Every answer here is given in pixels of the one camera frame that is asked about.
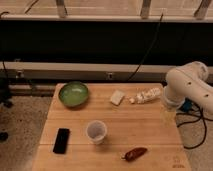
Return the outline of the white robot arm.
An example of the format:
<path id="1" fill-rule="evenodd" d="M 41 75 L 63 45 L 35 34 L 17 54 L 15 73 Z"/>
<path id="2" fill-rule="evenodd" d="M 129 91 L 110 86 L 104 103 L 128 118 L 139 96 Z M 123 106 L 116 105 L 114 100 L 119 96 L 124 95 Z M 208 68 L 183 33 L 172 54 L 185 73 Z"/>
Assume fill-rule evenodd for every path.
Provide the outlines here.
<path id="1" fill-rule="evenodd" d="M 167 85 L 161 94 L 164 106 L 161 115 L 166 124 L 175 121 L 176 110 L 186 98 L 213 114 L 213 87 L 206 83 L 208 76 L 208 67 L 199 61 L 174 67 L 167 72 Z"/>

